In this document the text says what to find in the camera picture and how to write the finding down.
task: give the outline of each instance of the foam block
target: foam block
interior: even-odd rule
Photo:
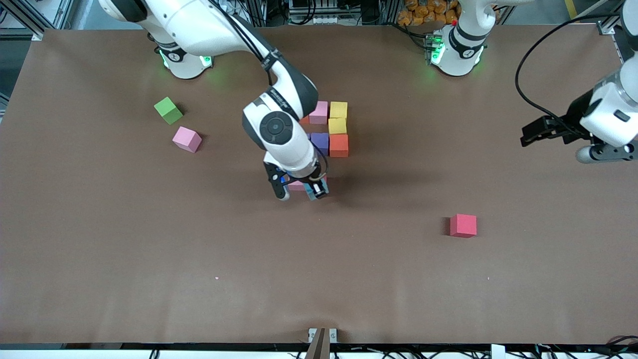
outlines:
[[[330,117],[348,118],[348,102],[337,102],[337,101],[331,102]]]
[[[308,117],[310,123],[325,125],[328,122],[328,101],[317,101],[317,107]]]
[[[328,120],[328,132],[331,135],[347,134],[345,118],[330,118]]]
[[[330,157],[347,157],[349,152],[348,135],[330,135]]]
[[[175,142],[177,147],[195,153],[200,143],[202,143],[202,138],[197,132],[180,126],[175,137],[173,137],[173,142]]]
[[[477,235],[477,218],[473,215],[461,215],[450,218],[450,235],[471,238]]]
[[[306,191],[306,187],[304,187],[303,182],[294,181],[287,186],[289,191]]]
[[[164,97],[164,99],[156,103],[154,107],[164,121],[166,121],[169,125],[174,124],[183,116],[182,113],[179,112],[177,106],[175,106],[173,101],[171,101],[168,97]]]
[[[310,135],[310,140],[313,141],[315,146],[317,146],[319,151],[321,151],[321,153],[323,153],[324,156],[328,155],[328,149],[329,149],[329,143],[330,143],[329,134],[313,132]]]

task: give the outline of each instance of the yellow cube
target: yellow cube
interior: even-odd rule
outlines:
[[[328,133],[331,135],[347,134],[345,118],[328,119]]]
[[[348,102],[330,103],[330,118],[348,118]]]

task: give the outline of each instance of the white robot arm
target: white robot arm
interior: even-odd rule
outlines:
[[[485,39],[496,23],[492,4],[522,5],[534,0],[459,0],[461,16],[426,38],[426,61],[451,76],[463,76],[479,63]]]
[[[625,1],[621,20],[634,56],[574,100],[564,116],[543,116],[525,126],[523,147],[562,137],[565,144],[590,141],[576,153],[584,164],[631,161],[638,156],[638,0]]]
[[[210,56],[252,52],[268,74],[275,74],[277,82],[244,108],[242,126],[266,151],[264,166],[276,197],[287,200],[285,185],[295,180],[308,184],[315,198],[327,193],[318,151],[299,124],[316,107],[316,87],[259,32],[212,1],[99,1],[110,16],[146,29],[158,44],[165,65],[179,78],[199,75],[210,67],[211,62],[204,60]]]

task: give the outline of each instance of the green cube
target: green cube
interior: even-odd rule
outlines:
[[[166,121],[169,125],[174,124],[178,119],[182,118],[182,113],[179,112],[179,109],[170,98],[165,97],[162,101],[155,104],[155,109],[158,111],[160,116]]]

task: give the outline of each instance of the purple cube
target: purple cube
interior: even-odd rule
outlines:
[[[326,133],[317,133],[313,132],[310,134],[310,140],[313,141],[315,146],[323,153],[324,156],[328,155],[328,144],[329,144],[330,135]]]

